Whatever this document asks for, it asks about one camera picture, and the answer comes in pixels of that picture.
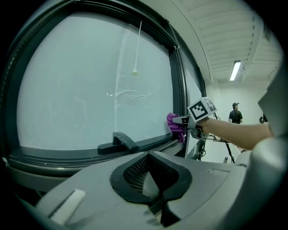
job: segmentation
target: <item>fluorescent light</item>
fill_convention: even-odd
[[[238,70],[240,68],[240,65],[241,65],[241,62],[240,61],[236,61],[234,62],[234,67],[233,67],[233,71],[232,71],[232,74],[231,74],[231,77],[230,77],[230,81],[234,81],[237,73],[238,73]]]

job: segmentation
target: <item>window handle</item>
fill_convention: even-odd
[[[102,144],[98,146],[98,154],[105,155],[116,152],[126,151],[130,154],[139,152],[139,146],[125,133],[114,132],[113,143]]]

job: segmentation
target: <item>string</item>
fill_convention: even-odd
[[[138,56],[138,47],[139,47],[141,26],[142,26],[142,21],[140,23],[139,34],[138,34],[138,44],[137,44],[136,59],[135,59],[135,70],[136,70],[136,66],[137,66],[137,56]]]

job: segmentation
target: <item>window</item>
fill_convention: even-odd
[[[191,61],[189,61],[187,55],[185,52],[181,50],[181,57],[183,60],[184,70],[185,70],[185,79],[186,79],[186,86],[187,86],[187,95],[188,95],[188,104],[194,103],[197,99],[201,97],[200,89],[198,88],[196,81],[196,71],[191,64]],[[188,151],[187,153],[190,153],[190,151],[195,147],[195,145],[198,143],[198,139],[189,138],[189,142],[187,144]]]
[[[94,149],[124,132],[134,141],[169,133],[173,111],[168,51],[117,19],[75,12],[34,52],[21,83],[17,128],[21,146]]]
[[[0,148],[11,167],[73,175],[129,154],[111,143],[115,131],[140,151],[185,151],[166,125],[169,112],[184,115],[187,105],[177,38],[147,9],[60,1],[31,17],[11,45],[2,79]],[[197,88],[193,79],[187,84]],[[113,151],[100,155],[100,144]]]

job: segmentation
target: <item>white ceiling beam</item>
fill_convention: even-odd
[[[217,41],[212,44],[208,44],[208,51],[215,51],[215,50],[223,50],[226,48],[236,47],[237,45],[245,45],[250,48],[251,46],[251,38],[236,38],[232,40],[228,40],[225,43],[223,41]]]
[[[242,72],[242,81],[245,80],[247,75],[249,74],[250,66],[253,63],[257,51],[259,50],[260,47],[260,40],[262,39],[263,36],[263,31],[264,31],[264,22],[262,18],[260,18],[258,15],[255,15],[255,28],[254,28],[254,37],[253,37],[253,43],[250,51],[250,55],[248,57],[245,70]]]
[[[206,20],[211,20],[214,18],[218,18],[218,17],[223,17],[223,16],[229,16],[229,15],[234,15],[234,14],[248,14],[251,15],[250,11],[245,11],[245,10],[241,10],[241,11],[228,11],[228,12],[224,12],[224,13],[218,13],[218,14],[214,14],[214,15],[209,15],[207,17],[198,19],[196,22],[200,23]]]

